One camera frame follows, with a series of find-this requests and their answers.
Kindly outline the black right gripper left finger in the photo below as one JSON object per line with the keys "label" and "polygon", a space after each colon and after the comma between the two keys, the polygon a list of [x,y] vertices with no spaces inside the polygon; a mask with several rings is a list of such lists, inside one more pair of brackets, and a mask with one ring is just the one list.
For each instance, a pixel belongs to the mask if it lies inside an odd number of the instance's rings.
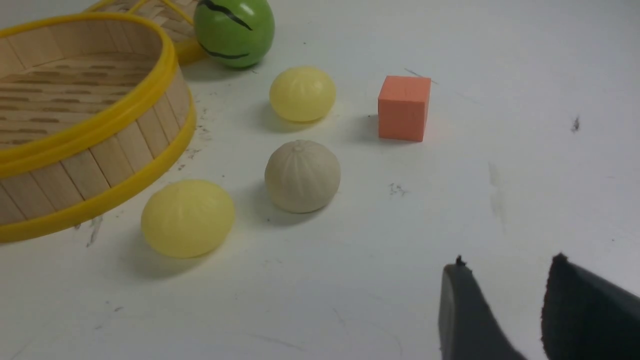
{"label": "black right gripper left finger", "polygon": [[525,359],[502,331],[461,256],[442,269],[438,333],[443,360]]}

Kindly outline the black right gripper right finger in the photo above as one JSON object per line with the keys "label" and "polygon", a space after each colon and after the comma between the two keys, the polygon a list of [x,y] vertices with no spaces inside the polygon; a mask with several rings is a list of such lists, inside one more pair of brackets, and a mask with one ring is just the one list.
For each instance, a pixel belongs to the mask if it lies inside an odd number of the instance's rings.
{"label": "black right gripper right finger", "polygon": [[541,341],[549,360],[637,360],[639,296],[559,253],[546,281]]}

